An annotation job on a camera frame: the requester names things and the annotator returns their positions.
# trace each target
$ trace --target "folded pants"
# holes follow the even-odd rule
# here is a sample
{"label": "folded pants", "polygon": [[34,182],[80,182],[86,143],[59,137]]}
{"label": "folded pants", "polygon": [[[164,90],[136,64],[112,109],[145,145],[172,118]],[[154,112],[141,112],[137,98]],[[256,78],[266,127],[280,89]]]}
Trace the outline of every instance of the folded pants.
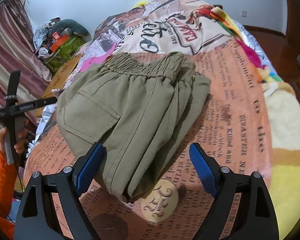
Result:
{"label": "folded pants", "polygon": [[149,64],[122,53],[61,94],[57,122],[75,157],[106,148],[95,179],[108,192],[128,202],[156,182],[204,105],[210,80],[194,70],[178,52]]}

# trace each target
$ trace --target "metal screw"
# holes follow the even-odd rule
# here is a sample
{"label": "metal screw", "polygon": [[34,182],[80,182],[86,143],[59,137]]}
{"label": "metal screw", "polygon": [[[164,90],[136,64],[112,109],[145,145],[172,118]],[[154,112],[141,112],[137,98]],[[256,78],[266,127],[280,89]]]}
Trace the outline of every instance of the metal screw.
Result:
{"label": "metal screw", "polygon": [[229,169],[227,166],[223,166],[223,167],[221,167],[221,171],[222,171],[223,173],[229,173],[229,172],[230,172],[230,169]]}
{"label": "metal screw", "polygon": [[35,171],[35,172],[32,174],[32,176],[33,176],[34,178],[38,177],[39,175],[40,175],[40,172],[38,172],[38,171]]}
{"label": "metal screw", "polygon": [[64,168],[63,168],[63,172],[64,172],[64,173],[69,173],[71,170],[72,170],[72,169],[71,169],[70,166],[67,166],[67,167],[64,167]]}
{"label": "metal screw", "polygon": [[255,176],[256,178],[261,178],[261,174],[259,172],[257,172],[257,171],[255,171],[253,173],[253,176]]}

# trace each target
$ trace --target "orange box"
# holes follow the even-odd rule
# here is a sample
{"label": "orange box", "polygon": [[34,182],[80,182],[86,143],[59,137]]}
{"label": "orange box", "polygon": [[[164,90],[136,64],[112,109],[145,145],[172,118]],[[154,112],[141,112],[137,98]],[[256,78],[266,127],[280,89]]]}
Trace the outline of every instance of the orange box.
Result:
{"label": "orange box", "polygon": [[54,44],[51,46],[52,52],[55,52],[62,44],[64,44],[69,39],[68,35],[62,36],[60,39],[54,42]]}
{"label": "orange box", "polygon": [[[63,64],[57,71],[57,73],[52,78],[52,81],[49,83],[47,89],[42,95],[42,98],[49,98],[53,97],[54,94],[51,93],[52,89],[60,89],[63,88],[64,84],[66,83],[67,78],[72,73],[72,71],[77,66],[80,58],[82,57],[82,54],[77,55],[73,59],[69,60],[65,64]],[[38,108],[35,111],[35,117],[41,117],[43,107]]]}
{"label": "orange box", "polygon": [[57,41],[57,40],[59,40],[59,39],[61,38],[61,36],[60,36],[59,33],[57,33],[57,32],[54,32],[54,33],[52,34],[52,36],[53,36],[53,38],[55,39],[55,41]]}

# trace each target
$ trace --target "wire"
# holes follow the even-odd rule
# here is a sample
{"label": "wire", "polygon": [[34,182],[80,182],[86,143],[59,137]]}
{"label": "wire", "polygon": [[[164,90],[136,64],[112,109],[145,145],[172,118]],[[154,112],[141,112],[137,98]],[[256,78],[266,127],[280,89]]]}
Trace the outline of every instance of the wire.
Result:
{"label": "wire", "polygon": [[22,182],[21,182],[20,175],[19,175],[19,170],[18,170],[18,168],[17,168],[17,165],[16,165],[16,163],[15,163],[15,162],[14,162],[14,165],[15,165],[15,167],[16,167],[16,171],[17,171],[18,179],[19,179],[20,186],[21,186],[21,191],[22,191],[22,193],[24,193],[23,184],[22,184]]}

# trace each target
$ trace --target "striped curtain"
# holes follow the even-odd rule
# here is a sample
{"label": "striped curtain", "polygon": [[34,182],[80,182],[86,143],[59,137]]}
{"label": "striped curtain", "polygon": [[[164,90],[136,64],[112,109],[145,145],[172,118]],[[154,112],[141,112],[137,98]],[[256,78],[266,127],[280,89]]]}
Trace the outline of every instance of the striped curtain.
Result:
{"label": "striped curtain", "polygon": [[[21,70],[17,91],[19,103],[41,98],[51,73],[37,59],[32,43],[32,29],[20,0],[4,0],[0,3],[0,108],[5,106],[10,72]],[[27,118],[35,124],[34,114]]]}

